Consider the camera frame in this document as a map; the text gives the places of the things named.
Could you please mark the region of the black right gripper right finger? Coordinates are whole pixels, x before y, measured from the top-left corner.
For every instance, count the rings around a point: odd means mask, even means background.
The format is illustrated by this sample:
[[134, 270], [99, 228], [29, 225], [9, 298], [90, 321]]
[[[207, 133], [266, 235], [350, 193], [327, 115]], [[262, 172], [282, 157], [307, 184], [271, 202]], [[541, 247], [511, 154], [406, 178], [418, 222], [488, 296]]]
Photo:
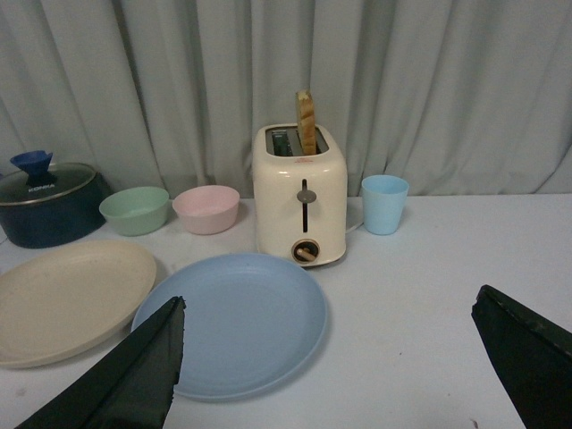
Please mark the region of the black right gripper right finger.
[[490, 285], [471, 316], [525, 427], [569, 428], [571, 333]]

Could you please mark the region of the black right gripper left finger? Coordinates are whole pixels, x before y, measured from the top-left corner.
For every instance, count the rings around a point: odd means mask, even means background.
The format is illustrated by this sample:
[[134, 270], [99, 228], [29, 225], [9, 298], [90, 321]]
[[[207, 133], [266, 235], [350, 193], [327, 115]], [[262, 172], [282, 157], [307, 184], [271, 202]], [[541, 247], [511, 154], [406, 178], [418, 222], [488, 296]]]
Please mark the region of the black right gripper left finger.
[[166, 301], [20, 428], [161, 428], [183, 357], [185, 303]]

